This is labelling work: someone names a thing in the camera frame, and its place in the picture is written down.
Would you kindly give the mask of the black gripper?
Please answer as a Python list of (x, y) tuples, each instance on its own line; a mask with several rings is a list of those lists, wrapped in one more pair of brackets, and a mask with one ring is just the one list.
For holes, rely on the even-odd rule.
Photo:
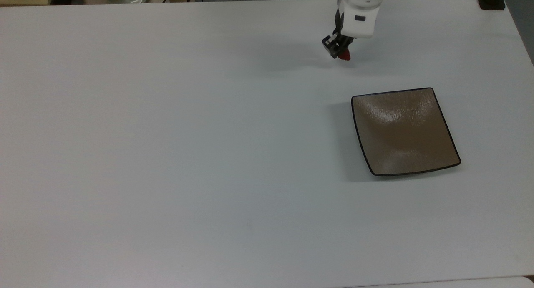
[(342, 54), (350, 54), (349, 46), (354, 41), (353, 37), (345, 36), (341, 33), (342, 25), (343, 16), (340, 14), (340, 11), (337, 10), (335, 14), (335, 29), (333, 35), (328, 35), (322, 40), (324, 48), (332, 58), (337, 58), (339, 56), (340, 47)]

